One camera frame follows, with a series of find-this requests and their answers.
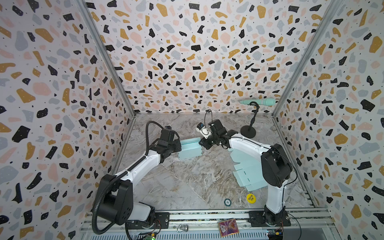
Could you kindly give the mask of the mint box sheets stack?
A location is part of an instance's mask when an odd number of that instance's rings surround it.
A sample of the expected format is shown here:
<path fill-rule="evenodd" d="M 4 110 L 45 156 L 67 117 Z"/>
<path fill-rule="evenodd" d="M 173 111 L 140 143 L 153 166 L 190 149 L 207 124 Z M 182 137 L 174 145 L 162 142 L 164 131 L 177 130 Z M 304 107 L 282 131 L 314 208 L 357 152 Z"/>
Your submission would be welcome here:
<path fill-rule="evenodd" d="M 230 150 L 230 152 L 235 169 L 233 174 L 240 187 L 245 187 L 251 192 L 268 186 L 263 177 L 260 160 L 239 150 Z"/>

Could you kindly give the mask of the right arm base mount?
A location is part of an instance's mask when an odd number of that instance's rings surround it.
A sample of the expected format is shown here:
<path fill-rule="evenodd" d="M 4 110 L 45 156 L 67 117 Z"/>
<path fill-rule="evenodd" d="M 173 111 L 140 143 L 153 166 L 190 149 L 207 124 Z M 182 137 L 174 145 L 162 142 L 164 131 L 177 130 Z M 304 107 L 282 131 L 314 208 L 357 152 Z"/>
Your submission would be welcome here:
<path fill-rule="evenodd" d="M 252 227 L 290 227 L 291 221 L 286 210 L 278 214 L 267 211 L 250 211 L 248 222 Z"/>

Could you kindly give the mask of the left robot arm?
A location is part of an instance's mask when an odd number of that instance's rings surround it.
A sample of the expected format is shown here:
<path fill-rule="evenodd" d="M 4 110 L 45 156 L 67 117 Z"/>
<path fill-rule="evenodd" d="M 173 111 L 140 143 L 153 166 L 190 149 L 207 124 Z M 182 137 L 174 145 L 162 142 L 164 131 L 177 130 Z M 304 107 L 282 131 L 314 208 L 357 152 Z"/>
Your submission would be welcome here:
<path fill-rule="evenodd" d="M 166 126 L 160 137 L 148 145 L 146 152 L 130 167 L 102 177 L 92 210 L 93 231 L 100 235 L 113 225 L 128 222 L 142 222 L 150 227 L 155 221 L 155 208 L 134 202 L 135 187 L 152 169 L 181 150 L 178 133 Z"/>

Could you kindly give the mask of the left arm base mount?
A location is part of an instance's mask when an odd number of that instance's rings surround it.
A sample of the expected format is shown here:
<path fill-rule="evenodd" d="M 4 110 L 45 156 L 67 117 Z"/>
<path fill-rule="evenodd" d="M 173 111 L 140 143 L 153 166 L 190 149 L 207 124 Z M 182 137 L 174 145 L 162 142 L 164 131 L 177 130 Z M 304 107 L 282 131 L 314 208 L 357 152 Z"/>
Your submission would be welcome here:
<path fill-rule="evenodd" d="M 169 227 L 169 223 L 169 212 L 158 212 L 150 205 L 134 203 L 134 209 L 125 227 L 128 230 L 163 230 Z"/>

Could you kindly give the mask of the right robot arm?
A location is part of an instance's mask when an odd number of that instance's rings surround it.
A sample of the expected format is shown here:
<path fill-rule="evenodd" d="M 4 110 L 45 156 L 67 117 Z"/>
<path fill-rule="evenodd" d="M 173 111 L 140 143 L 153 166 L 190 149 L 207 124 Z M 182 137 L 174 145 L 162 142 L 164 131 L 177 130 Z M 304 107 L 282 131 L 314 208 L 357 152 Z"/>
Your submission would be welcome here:
<path fill-rule="evenodd" d="M 234 175 L 247 180 L 264 180 L 268 187 L 265 222 L 269 226 L 280 223 L 285 218 L 284 194 L 293 170 L 284 148 L 279 144 L 258 143 L 237 131 L 226 130 L 220 120 L 213 120 L 208 126 L 199 123 L 196 130 L 202 134 L 199 144 L 206 150 L 216 145 L 251 158 L 250 164 L 240 167 Z"/>

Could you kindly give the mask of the mint paper box sheet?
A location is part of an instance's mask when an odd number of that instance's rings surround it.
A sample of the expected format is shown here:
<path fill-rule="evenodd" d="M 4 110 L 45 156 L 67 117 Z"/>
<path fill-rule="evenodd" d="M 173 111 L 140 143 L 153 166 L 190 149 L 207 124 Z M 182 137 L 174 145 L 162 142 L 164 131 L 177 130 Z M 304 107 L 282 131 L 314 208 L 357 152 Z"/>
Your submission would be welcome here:
<path fill-rule="evenodd" d="M 199 144 L 201 138 L 181 140 L 182 150 L 178 152 L 180 160 L 199 157 L 203 154 L 202 146 Z"/>

